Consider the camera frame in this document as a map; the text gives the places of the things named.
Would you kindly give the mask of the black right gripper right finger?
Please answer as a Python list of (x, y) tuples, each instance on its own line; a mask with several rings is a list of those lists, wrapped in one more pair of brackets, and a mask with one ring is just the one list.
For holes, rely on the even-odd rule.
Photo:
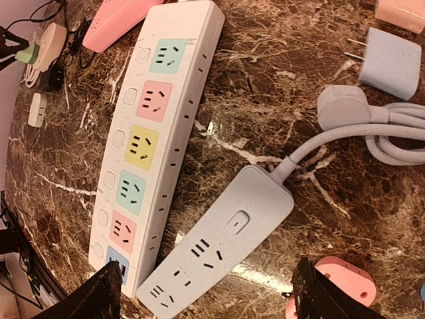
[(292, 275), (292, 284), (298, 318), (385, 319), (343, 292), (307, 257), (299, 260)]

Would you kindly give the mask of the long white power strip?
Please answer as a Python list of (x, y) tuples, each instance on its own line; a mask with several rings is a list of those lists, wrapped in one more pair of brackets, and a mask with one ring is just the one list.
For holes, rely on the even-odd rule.
[(119, 264), (133, 298), (153, 272), (224, 25), (212, 1), (152, 7), (116, 101), (97, 187), (89, 263)]

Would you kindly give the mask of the grey-blue short power strip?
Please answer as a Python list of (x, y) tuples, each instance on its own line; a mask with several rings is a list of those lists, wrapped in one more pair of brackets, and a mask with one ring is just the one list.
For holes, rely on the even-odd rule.
[(257, 165), (230, 182), (137, 289), (158, 318), (174, 318), (240, 264), (292, 212), (292, 193)]

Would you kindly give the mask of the pink charger block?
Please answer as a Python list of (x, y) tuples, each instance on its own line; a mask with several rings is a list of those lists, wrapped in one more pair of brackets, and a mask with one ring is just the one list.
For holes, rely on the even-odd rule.
[(424, 30), (423, 0), (380, 0), (375, 7), (375, 18), (416, 34)]

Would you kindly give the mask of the pink triangular power strip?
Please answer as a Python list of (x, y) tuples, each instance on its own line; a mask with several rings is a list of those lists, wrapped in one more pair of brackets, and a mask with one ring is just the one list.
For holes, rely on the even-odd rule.
[(104, 0), (100, 5), (82, 45), (102, 53), (121, 36), (145, 19), (148, 11), (164, 0)]

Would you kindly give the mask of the white square plug adapter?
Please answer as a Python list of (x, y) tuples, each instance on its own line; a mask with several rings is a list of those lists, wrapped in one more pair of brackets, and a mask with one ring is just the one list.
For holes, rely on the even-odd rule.
[(28, 125), (40, 128), (44, 121), (48, 98), (45, 94), (34, 93), (29, 111)]

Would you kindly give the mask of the pink square adapter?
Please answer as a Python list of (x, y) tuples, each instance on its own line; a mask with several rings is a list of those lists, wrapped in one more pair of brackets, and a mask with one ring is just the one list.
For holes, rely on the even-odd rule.
[(302, 258), (292, 275), (286, 318), (382, 318), (370, 308), (377, 288), (371, 275), (328, 256), (317, 263)]

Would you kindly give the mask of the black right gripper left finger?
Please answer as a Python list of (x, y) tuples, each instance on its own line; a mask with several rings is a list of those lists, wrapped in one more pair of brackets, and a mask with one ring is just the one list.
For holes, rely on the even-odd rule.
[(119, 318), (122, 274), (117, 261), (111, 261), (79, 289), (36, 318), (85, 319)]

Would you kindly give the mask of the round pink power socket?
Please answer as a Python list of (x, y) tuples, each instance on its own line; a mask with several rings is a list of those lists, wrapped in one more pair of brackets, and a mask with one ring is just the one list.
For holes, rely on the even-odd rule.
[(67, 29), (57, 23), (51, 23), (44, 31), (39, 41), (39, 54), (33, 64), (36, 70), (45, 72), (50, 64), (56, 60), (65, 44)]

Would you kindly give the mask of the blue square adapter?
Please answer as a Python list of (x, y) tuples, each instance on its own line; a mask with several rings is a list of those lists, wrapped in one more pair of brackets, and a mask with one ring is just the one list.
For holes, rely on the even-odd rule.
[(420, 298), (422, 300), (422, 303), (425, 305), (425, 282), (422, 284), (420, 288)]

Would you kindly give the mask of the green charger plug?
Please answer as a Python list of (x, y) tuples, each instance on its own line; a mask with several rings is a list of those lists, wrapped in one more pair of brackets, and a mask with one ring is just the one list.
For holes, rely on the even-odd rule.
[(39, 46), (36, 43), (31, 43), (28, 48), (19, 51), (15, 55), (17, 61), (25, 64), (34, 64), (39, 55)]

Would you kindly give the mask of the blue charger block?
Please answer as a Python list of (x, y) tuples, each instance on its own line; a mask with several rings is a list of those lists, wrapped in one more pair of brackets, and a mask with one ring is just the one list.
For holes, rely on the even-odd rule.
[(420, 79), (422, 47), (412, 41), (371, 27), (363, 56), (345, 55), (362, 61), (359, 81), (402, 100), (416, 93)]

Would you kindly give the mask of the black power adapter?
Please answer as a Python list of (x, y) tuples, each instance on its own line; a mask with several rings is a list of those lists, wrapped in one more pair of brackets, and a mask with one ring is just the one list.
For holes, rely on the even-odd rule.
[(53, 90), (58, 90), (62, 88), (63, 83), (64, 83), (64, 69), (53, 68), (48, 78), (48, 86), (52, 88)]

